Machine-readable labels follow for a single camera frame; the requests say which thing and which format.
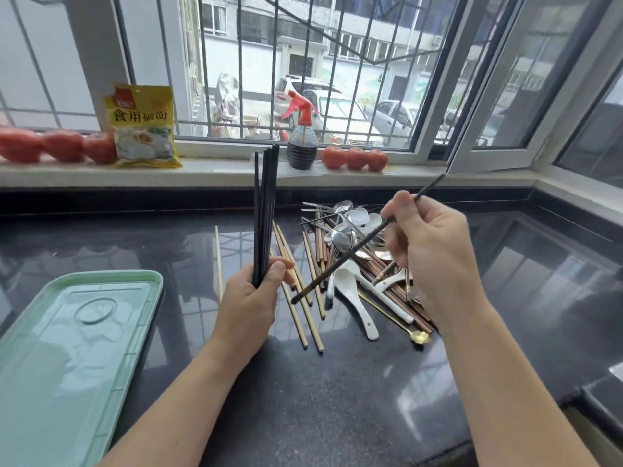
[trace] air conditioner unit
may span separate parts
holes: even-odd
[[[444,37],[443,36],[435,36],[434,38],[432,38],[431,48],[432,49],[437,49],[437,48],[441,47],[441,44],[443,42],[444,42]]]

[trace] doorway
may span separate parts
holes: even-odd
[[[311,77],[313,71],[313,58],[308,57],[307,62],[304,56],[290,54],[290,68],[288,73],[291,75],[305,75]]]
[[[407,77],[396,75],[391,84],[388,100],[402,100],[404,93],[407,91]]]

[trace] green plastic tray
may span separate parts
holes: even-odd
[[[88,467],[106,453],[162,291],[148,270],[51,281],[0,340],[0,464]]]

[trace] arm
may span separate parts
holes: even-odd
[[[597,467],[488,302],[462,213],[398,192],[385,240],[437,323],[482,467]]]
[[[271,258],[270,263],[257,290],[252,265],[231,277],[210,340],[99,467],[199,464],[229,390],[275,321],[277,289],[291,280],[285,270],[292,262]]]

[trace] yellow package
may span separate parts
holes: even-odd
[[[104,98],[115,135],[117,167],[181,167],[173,141],[170,86],[115,84]]]

